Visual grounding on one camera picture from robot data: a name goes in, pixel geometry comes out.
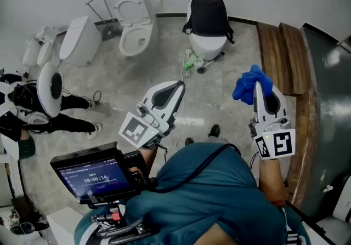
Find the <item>black backpack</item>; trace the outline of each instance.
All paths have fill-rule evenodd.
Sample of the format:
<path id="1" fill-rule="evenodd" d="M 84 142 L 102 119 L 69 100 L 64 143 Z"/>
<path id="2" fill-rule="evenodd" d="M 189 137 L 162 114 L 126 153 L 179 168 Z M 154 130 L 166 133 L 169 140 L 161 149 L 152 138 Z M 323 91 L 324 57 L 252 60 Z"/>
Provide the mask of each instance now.
<path id="1" fill-rule="evenodd" d="M 234 44 L 233 30 L 229 26 L 223 0 L 192 0 L 191 15 L 184 25 L 183 32 L 199 36 L 226 36 Z"/>

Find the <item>display screen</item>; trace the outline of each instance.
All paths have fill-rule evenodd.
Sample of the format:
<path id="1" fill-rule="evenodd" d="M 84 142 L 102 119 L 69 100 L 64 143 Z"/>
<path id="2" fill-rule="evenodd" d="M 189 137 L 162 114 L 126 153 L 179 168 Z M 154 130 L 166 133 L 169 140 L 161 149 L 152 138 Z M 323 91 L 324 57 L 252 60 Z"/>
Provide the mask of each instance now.
<path id="1" fill-rule="evenodd" d="M 76 197 L 94 198 L 103 193 L 130 187 L 117 161 L 107 159 L 79 167 L 59 170 L 61 177 Z"/>

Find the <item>white stand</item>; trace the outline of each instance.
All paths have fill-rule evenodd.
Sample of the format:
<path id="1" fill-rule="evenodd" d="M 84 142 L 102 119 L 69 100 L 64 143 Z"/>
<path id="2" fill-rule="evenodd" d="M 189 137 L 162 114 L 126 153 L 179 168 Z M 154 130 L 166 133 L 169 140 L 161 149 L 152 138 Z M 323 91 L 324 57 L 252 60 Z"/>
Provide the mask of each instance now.
<path id="1" fill-rule="evenodd" d="M 75 229 L 82 219 L 82 215 L 66 207 L 47 216 L 49 225 L 58 245 L 75 245 Z"/>

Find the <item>black strap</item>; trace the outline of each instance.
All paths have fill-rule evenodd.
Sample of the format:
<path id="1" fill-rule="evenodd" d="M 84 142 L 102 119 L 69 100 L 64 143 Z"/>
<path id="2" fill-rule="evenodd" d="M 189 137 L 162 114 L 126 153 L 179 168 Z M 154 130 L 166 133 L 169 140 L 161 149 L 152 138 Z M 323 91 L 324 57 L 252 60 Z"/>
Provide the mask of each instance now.
<path id="1" fill-rule="evenodd" d="M 182 29 L 182 32 L 186 33 L 187 35 L 189 35 L 189 34 L 191 34 L 193 32 L 193 24 L 191 22 L 191 16 L 192 16 L 192 14 L 190 14 L 189 21 L 186 22 L 186 24 L 184 25 L 184 27 Z"/>
<path id="2" fill-rule="evenodd" d="M 234 31 L 231 29 L 231 27 L 229 27 L 229 31 L 228 33 L 225 34 L 225 36 L 227 37 L 227 39 L 230 41 L 230 43 L 234 44 L 233 41 L 233 33 Z"/>

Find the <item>sneaker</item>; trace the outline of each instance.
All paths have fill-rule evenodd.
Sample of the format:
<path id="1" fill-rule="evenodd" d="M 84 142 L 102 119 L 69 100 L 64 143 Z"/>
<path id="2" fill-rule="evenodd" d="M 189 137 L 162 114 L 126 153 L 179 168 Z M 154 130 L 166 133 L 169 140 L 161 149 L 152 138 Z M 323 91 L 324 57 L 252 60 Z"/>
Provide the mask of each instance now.
<path id="1" fill-rule="evenodd" d="M 188 145 L 193 144 L 193 143 L 194 143 L 194 140 L 192 138 L 185 139 L 185 146 L 188 146 Z"/>
<path id="2" fill-rule="evenodd" d="M 216 138 L 218 138 L 220 133 L 220 128 L 218 124 L 215 124 L 214 126 L 212 126 L 210 133 L 208 134 L 208 136 L 214 136 Z"/>
<path id="3" fill-rule="evenodd" d="M 89 100 L 87 100 L 88 101 L 88 103 L 89 103 L 89 106 L 88 106 L 88 108 L 86 109 L 86 111 L 87 110 L 92 110 L 92 109 L 94 109 L 96 106 L 97 106 L 97 103 L 95 102 L 95 101 L 89 101 Z"/>
<path id="4" fill-rule="evenodd" d="M 95 124 L 95 131 L 88 132 L 88 139 L 93 140 L 96 135 L 103 129 L 100 123 Z"/>

